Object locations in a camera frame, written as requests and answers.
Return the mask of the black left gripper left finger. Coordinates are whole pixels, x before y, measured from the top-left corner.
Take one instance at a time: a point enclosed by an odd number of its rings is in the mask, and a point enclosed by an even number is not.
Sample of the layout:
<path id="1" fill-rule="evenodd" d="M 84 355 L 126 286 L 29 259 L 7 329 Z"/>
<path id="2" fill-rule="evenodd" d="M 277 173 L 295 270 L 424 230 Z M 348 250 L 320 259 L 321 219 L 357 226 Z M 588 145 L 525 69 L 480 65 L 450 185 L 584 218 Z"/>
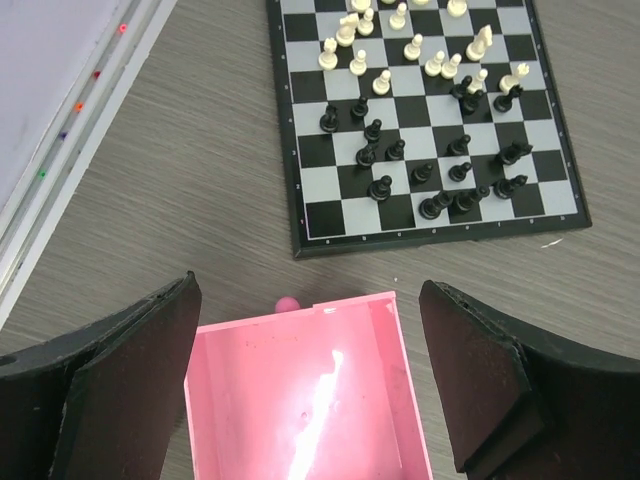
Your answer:
<path id="1" fill-rule="evenodd" d="M 187 272 L 123 310 L 2 356 L 2 478 L 159 478 L 201 302 Z"/>

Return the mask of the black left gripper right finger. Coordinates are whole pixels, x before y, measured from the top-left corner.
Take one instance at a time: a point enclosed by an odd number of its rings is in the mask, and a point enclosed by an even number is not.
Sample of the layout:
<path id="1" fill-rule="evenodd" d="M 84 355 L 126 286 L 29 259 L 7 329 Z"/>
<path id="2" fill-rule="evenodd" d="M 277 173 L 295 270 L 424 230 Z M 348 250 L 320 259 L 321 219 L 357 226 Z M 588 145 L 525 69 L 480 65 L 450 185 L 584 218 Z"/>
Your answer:
<path id="1" fill-rule="evenodd" d="M 454 465 L 470 479 L 635 479 L 639 363 L 442 282 L 420 312 Z"/>

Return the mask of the black king piece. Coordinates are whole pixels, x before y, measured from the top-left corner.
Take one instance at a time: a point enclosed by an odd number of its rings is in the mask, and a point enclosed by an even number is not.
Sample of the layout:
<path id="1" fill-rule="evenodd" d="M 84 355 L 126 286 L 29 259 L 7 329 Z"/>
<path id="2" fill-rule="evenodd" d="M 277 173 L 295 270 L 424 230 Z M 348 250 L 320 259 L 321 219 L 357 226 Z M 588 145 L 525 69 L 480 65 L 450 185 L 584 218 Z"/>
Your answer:
<path id="1" fill-rule="evenodd" d="M 435 220 L 453 204 L 453 200 L 454 194 L 452 192 L 440 191 L 438 194 L 422 200 L 418 206 L 418 213 L 425 220 Z"/>

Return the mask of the black and white chessboard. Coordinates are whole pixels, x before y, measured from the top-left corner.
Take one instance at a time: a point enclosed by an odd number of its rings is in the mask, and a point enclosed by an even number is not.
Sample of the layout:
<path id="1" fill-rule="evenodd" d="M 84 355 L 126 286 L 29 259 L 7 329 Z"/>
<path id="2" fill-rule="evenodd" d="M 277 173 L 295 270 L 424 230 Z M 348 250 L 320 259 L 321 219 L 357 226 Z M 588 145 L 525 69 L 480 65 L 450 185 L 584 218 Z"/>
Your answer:
<path id="1" fill-rule="evenodd" d="M 587 228 L 591 217 L 531 1 L 472 1 L 461 17 L 443 1 L 411 1 L 402 29 L 393 1 L 375 1 L 338 64 L 318 56 L 348 1 L 270 1 L 273 57 L 292 250 L 296 258 Z M 490 24 L 493 44 L 478 62 L 466 48 Z M 367 71 L 349 70 L 367 52 Z M 500 79 L 520 63 L 529 74 L 508 94 Z M 390 91 L 373 80 L 391 71 Z M 368 98 L 363 119 L 350 115 Z M 325 133 L 328 104 L 339 128 Z M 356 153 L 377 142 L 370 168 Z M 449 169 L 470 162 L 464 181 Z M 435 220 L 418 213 L 440 191 L 453 204 Z"/>

